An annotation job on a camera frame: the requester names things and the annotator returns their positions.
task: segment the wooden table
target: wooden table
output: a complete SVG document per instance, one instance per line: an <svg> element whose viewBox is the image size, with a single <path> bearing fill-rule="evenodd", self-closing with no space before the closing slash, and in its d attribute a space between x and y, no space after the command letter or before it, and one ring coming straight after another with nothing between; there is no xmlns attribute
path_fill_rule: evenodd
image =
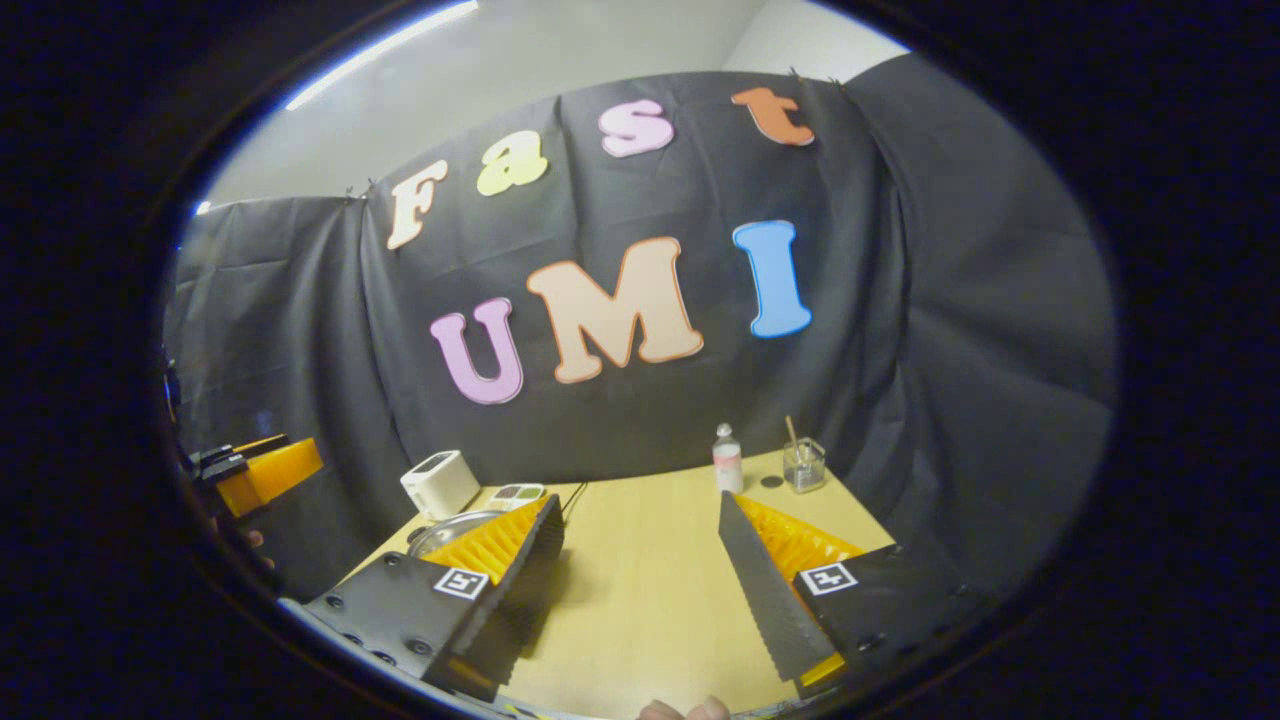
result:
<svg viewBox="0 0 1280 720"><path fill-rule="evenodd" d="M804 495L788 484L760 486L782 474L782 451L744 459L742 471L751 500L863 551L893 542L829 471L823 487ZM548 486L562 503L576 488ZM467 510L495 491L481 488ZM404 552L408 534L426 524L413 518L356 570L384 552ZM589 483L567 515L547 621L499 692L621 720L654 698L682 712L708 694L732 712L794 700L795 687L778 679L751 619L718 524L710 465Z"/></svg>

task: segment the pink letter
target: pink letter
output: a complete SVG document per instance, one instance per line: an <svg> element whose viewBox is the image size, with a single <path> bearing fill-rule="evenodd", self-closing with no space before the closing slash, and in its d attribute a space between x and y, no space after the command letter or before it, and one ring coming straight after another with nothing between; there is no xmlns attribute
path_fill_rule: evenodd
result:
<svg viewBox="0 0 1280 720"><path fill-rule="evenodd" d="M604 150L614 158L657 150L676 137L676 128L662 114L662 105L653 100L623 102L600 114L600 132L605 133Z"/></svg>
<svg viewBox="0 0 1280 720"><path fill-rule="evenodd" d="M489 342L493 343L493 352L498 356L498 377L493 379L481 378L471 364L471 354L467 352L467 345L462 340L462 329L467 327L466 318L460 313L451 313L431 323L431 334L440 343L453 384L474 402L481 405L509 402L520 395L520 388L525 384L525 370L520 366L520 356L516 355L516 342L511 338L507 315L511 315L511 301L506 297L495 297L476 305L475 319L488 328Z"/></svg>

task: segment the small bottle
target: small bottle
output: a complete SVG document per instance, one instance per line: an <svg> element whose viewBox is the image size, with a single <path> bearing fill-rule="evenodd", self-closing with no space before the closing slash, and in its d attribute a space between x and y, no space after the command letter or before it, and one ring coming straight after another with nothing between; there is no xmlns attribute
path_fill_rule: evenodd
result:
<svg viewBox="0 0 1280 720"><path fill-rule="evenodd" d="M733 495L742 492L742 446L739 445L728 427L721 423L716 428L719 439L712 445L712 461L716 462L716 486L719 491L728 491Z"/></svg>

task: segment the yellow letter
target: yellow letter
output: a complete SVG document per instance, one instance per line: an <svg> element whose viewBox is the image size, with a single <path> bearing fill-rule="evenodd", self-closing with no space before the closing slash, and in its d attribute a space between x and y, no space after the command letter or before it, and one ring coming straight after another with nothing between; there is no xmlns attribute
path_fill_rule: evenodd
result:
<svg viewBox="0 0 1280 720"><path fill-rule="evenodd" d="M449 172L449 164L436 160L425 170L411 176L407 181L392 188L396 197L396 217L392 222L392 236L387 238L387 250L396 250L406 242L413 240L422 232L422 217L431 210L431 200L435 199L435 183L444 179Z"/></svg>
<svg viewBox="0 0 1280 720"><path fill-rule="evenodd" d="M525 286L547 302L561 364L562 383L600 374L600 359L586 351L585 334L618 368L631 360L636 319L644 332L640 359L664 363L703 348L703 336L689 324L676 278L680 242L673 237L641 240L627 249L618 270L617 292L609 297L577 263L548 265L529 275Z"/></svg>
<svg viewBox="0 0 1280 720"><path fill-rule="evenodd" d="M543 138L531 129L513 132L494 142L480 158L485 168L476 178L476 190L485 197L498 195L513 184L529 184L547 172Z"/></svg>

